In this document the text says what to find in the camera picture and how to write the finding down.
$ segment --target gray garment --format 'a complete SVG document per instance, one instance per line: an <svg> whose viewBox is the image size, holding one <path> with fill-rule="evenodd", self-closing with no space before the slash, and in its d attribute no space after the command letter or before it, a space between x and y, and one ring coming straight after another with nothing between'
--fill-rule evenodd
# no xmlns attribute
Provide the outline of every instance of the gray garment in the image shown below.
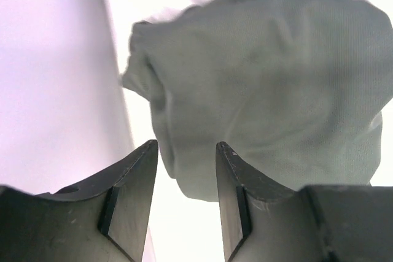
<svg viewBox="0 0 393 262"><path fill-rule="evenodd" d="M134 25L124 87L149 100L168 174L217 200L215 147L297 190L368 184L393 95L393 30L362 0L213 0Z"/></svg>

